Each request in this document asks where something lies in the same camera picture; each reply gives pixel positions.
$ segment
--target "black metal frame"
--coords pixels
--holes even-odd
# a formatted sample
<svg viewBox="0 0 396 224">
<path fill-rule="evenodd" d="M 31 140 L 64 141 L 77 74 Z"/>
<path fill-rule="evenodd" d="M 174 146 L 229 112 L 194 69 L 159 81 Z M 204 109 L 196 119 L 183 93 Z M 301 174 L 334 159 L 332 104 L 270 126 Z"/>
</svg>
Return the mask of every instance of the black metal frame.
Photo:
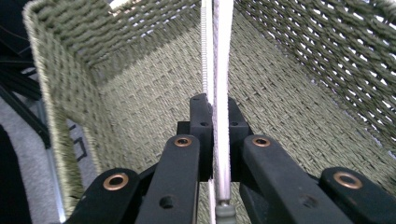
<svg viewBox="0 0 396 224">
<path fill-rule="evenodd" d="M 9 104 L 41 137 L 45 148 L 50 148 L 50 134 L 47 126 L 14 94 L 14 92 L 38 101 L 41 91 L 37 81 L 21 74 L 20 70 L 34 66 L 31 58 L 23 59 L 0 55 L 0 97 Z"/>
<path fill-rule="evenodd" d="M 213 126 L 204 94 L 190 106 L 191 121 L 177 124 L 158 164 L 140 175 L 120 168 L 99 175 L 66 223 L 195 223 L 198 183 L 212 174 Z M 395 198 L 365 176 L 334 167 L 318 181 L 275 139 L 254 135 L 233 99 L 229 111 L 232 180 L 252 223 L 396 222 Z M 117 175 L 128 175 L 127 184 L 106 189 Z"/>
</svg>

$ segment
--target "screw hole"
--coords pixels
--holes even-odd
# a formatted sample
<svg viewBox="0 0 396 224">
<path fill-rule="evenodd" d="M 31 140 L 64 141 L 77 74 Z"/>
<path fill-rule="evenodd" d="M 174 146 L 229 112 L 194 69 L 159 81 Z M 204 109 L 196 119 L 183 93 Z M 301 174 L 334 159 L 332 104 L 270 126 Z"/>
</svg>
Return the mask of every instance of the screw hole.
<svg viewBox="0 0 396 224">
<path fill-rule="evenodd" d="M 118 185 L 120 183 L 122 183 L 123 179 L 119 176 L 116 176 L 114 178 L 112 178 L 109 182 L 110 185 Z"/>
<path fill-rule="evenodd" d="M 107 190 L 118 190 L 125 187 L 128 181 L 128 175 L 125 173 L 118 173 L 106 178 L 105 182 L 103 182 L 103 187 Z"/>
<path fill-rule="evenodd" d="M 257 137 L 253 138 L 253 144 L 258 147 L 268 147 L 269 145 L 271 145 L 271 142 L 268 139 Z"/>
<path fill-rule="evenodd" d="M 171 196 L 165 196 L 163 198 L 160 199 L 160 207 L 163 209 L 170 209 L 173 208 L 173 200 Z"/>
<path fill-rule="evenodd" d="M 307 208 L 316 208 L 318 207 L 318 201 L 309 195 L 302 195 L 299 199 L 300 204 Z"/>
<path fill-rule="evenodd" d="M 267 144 L 267 141 L 265 139 L 257 139 L 256 143 L 265 145 L 265 144 Z"/>
<path fill-rule="evenodd" d="M 356 176 L 347 172 L 339 171 L 333 175 L 333 178 L 338 184 L 349 189 L 360 189 L 363 187 L 363 184 Z"/>
<path fill-rule="evenodd" d="M 177 145 L 178 147 L 187 147 L 191 145 L 191 140 L 190 138 L 187 137 L 177 138 L 175 140 L 175 145 Z"/>
<path fill-rule="evenodd" d="M 185 138 L 178 139 L 177 142 L 181 145 L 187 144 L 189 141 Z"/>
</svg>

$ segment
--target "wicker basket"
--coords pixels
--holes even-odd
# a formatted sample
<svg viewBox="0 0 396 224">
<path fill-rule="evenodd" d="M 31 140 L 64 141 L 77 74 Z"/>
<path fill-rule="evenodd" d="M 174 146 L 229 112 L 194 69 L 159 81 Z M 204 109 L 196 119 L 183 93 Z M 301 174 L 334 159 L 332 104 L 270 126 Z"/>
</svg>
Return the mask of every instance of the wicker basket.
<svg viewBox="0 0 396 224">
<path fill-rule="evenodd" d="M 345 166 L 396 194 L 396 5 L 368 1 L 238 0 L 230 94 L 253 131 L 277 139 L 307 172 Z M 195 0 L 26 7 L 68 215 L 83 187 L 66 120 L 83 127 L 98 173 L 155 163 L 201 92 L 199 8 Z M 200 211 L 207 222 L 207 206 Z"/>
</svg>

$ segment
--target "gray surface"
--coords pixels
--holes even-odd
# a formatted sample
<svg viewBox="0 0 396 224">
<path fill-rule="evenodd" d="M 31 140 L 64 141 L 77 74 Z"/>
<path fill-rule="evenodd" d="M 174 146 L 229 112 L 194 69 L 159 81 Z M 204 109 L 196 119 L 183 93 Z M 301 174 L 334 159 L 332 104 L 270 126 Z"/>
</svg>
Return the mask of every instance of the gray surface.
<svg viewBox="0 0 396 224">
<path fill-rule="evenodd" d="M 36 102 L 21 96 L 19 98 L 37 115 Z M 0 98 L 0 124 L 7 131 L 19 159 L 32 221 L 35 224 L 60 223 L 55 185 L 50 172 L 51 153 L 46 153 L 38 134 L 2 98 Z M 67 124 L 69 127 L 74 126 L 70 130 L 70 137 L 75 142 L 74 148 L 76 158 L 79 158 L 78 167 L 81 171 L 82 184 L 84 189 L 87 189 L 96 178 L 91 153 L 82 129 L 72 120 L 68 120 Z"/>
<path fill-rule="evenodd" d="M 50 165 L 41 138 L 2 98 L 0 124 L 17 153 L 33 223 L 59 223 Z"/>
</svg>

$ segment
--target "brass grommet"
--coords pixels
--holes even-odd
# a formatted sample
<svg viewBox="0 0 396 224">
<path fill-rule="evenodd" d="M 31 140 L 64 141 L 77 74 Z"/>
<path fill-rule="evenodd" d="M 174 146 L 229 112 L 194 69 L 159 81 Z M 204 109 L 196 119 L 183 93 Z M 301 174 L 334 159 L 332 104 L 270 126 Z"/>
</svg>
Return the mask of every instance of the brass grommet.
<svg viewBox="0 0 396 224">
<path fill-rule="evenodd" d="M 119 184 L 112 184 L 111 181 L 116 178 L 120 178 L 121 182 Z M 126 184 L 128 184 L 128 181 L 129 181 L 128 175 L 126 175 L 125 173 L 118 173 L 118 174 L 109 176 L 105 180 L 105 182 L 103 182 L 103 187 L 107 190 L 119 190 L 119 189 L 122 189 L 123 187 L 125 187 Z"/>
<path fill-rule="evenodd" d="M 262 137 L 253 138 L 252 142 L 258 147 L 268 147 L 269 145 L 271 145 L 270 140 Z"/>
<path fill-rule="evenodd" d="M 178 147 L 187 147 L 191 145 L 191 139 L 188 137 L 179 137 L 175 140 L 175 145 Z"/>
<path fill-rule="evenodd" d="M 334 178 L 335 181 L 337 181 L 338 184 L 349 189 L 360 189 L 361 187 L 363 187 L 363 184 L 356 176 L 347 172 L 339 171 L 335 173 L 332 177 Z M 346 182 L 341 177 L 348 177 L 353 180 L 353 183 Z"/>
</svg>

